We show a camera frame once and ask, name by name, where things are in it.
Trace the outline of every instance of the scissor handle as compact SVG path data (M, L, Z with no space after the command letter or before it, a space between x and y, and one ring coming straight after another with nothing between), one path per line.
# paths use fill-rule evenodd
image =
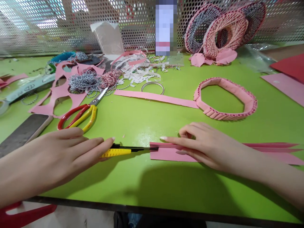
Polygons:
M71 127L71 125L73 123L75 123L83 115L83 113L86 110L88 110L89 108L90 108L90 105L83 104L81 106L78 106L78 107L76 107L76 108L68 111L66 114L64 114L64 116L62 117L62 119L59 121L59 123L57 125L57 129L58 130L62 130L62 129L66 129L66 128ZM74 114L75 112L79 111L80 109L81 109L81 111L77 114L77 116L73 119L73 121L66 128L64 128L63 125L64 125L65 121L68 120L72 114Z
M92 124L94 123L94 120L96 117L96 111L97 111L97 107L95 105L91 105L90 109L88 111L86 111L86 113L83 114L83 116L80 117L75 123L73 123L71 125L71 127L77 127L81 122L83 122L85 119L87 119L89 117L89 115L91 115L89 122L83 128L83 132L86 133L89 130L89 128L92 126Z

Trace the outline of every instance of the scissors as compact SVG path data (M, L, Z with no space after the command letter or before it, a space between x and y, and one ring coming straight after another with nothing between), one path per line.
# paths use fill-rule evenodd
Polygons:
M120 144L113 143L111 148L105 152L101 157L107 158L107 157L114 157L119 155L127 155L131 152L138 152L142 150L158 150L158 147L125 147L121 146Z
M86 133L89 128L92 126L94 123L95 117L96 117L96 111L97 111L97 104L100 102L100 100L104 97L105 93L107 92L109 88L105 88L101 94L94 100L92 100L89 104L83 104L77 108L72 109L71 111L67 112L62 119L59 121L57 129L62 130L62 129L67 129L71 127L77 127L81 122L83 122L85 119L89 117L91 114L91 118L88 122L88 124L83 128L83 132ZM79 111L80 112L77 114L77 116L73 119L73 121L66 127L64 128L64 122L75 112Z

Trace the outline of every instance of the perforated metal panel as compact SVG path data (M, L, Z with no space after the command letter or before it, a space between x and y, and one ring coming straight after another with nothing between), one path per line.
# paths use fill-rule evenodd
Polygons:
M178 0L177 41L191 17L204 4L222 11L250 0ZM257 42L304 40L304 1L268 0L267 17L254 37ZM0 0L0 56L101 52L90 24L119 23L126 50L155 48L155 0Z

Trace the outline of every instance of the red paper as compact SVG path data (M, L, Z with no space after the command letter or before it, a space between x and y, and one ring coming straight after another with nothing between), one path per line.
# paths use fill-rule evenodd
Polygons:
M284 74L297 79L304 84L304 53L287 59L282 59L270 66Z

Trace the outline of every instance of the pink paper ring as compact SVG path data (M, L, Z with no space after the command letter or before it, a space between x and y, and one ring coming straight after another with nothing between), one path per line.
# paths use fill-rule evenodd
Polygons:
M239 98L244 104L244 112L242 113L223 113L219 112L216 109L210 107L206 103L204 103L201 99L201 90L209 85L218 85L228 92L234 94L237 98ZM209 116L210 118L214 118L217 120L236 120L245 118L249 115L252 115L257 109L257 100L253 99L251 95L241 86L233 83L230 80L225 78L209 78L204 82L200 83L197 89L194 92L194 101L196 101L196 105L204 111L204 114Z
M239 10L229 11L215 19L204 35L203 49L205 57L215 59L217 54L225 48L235 50L239 46L247 27L248 21L243 12ZM215 38L218 32L223 29L228 32L227 43L218 48Z

